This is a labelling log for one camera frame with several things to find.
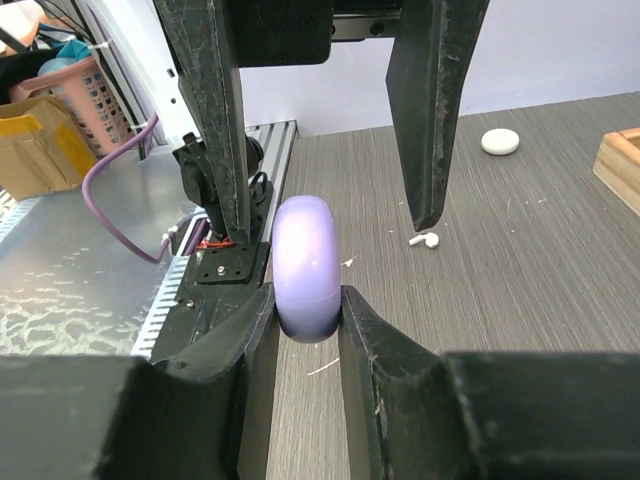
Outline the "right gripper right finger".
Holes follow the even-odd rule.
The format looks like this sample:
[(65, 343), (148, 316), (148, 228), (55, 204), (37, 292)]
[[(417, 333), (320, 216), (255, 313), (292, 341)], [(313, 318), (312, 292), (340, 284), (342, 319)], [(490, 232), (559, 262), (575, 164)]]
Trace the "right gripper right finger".
[(344, 286), (338, 332), (353, 479), (439, 479), (436, 356)]

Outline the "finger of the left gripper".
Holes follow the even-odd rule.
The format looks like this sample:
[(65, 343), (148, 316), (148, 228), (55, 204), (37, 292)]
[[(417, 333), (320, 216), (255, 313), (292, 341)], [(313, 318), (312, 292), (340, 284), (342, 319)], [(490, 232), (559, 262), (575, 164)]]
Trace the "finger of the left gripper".
[(444, 211), (462, 90), (488, 6), (403, 3), (386, 87), (416, 231), (434, 227)]

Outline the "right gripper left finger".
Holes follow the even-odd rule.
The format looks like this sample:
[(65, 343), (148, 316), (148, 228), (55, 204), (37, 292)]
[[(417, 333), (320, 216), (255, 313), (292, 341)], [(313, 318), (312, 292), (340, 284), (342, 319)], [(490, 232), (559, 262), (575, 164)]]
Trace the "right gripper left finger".
[(279, 333), (266, 284), (229, 320), (156, 363), (170, 390), (161, 398), (153, 478), (265, 478)]

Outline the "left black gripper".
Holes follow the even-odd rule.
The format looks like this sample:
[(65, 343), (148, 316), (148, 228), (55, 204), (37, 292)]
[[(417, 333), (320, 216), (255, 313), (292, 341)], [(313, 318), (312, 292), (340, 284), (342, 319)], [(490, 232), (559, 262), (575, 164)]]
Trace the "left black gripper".
[(239, 66), (316, 65), (329, 58), (334, 43), (392, 38), (403, 3), (232, 0), (157, 1), (155, 6), (182, 68), (180, 89), (205, 147), (196, 159), (205, 185), (203, 206), (212, 220), (224, 224), (232, 242), (247, 244), (250, 200)]

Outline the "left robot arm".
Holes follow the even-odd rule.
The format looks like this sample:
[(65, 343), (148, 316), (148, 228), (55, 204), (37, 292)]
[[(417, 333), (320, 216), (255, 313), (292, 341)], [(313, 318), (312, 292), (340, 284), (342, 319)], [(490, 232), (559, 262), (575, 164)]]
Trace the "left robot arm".
[(175, 154), (188, 198), (220, 236), (246, 244), (257, 219), (248, 180), (259, 155), (245, 133), (240, 72), (316, 65), (335, 42), (393, 39), (386, 74), (407, 203), (416, 230), (444, 210), (462, 89), (484, 1), (154, 1), (192, 125)]

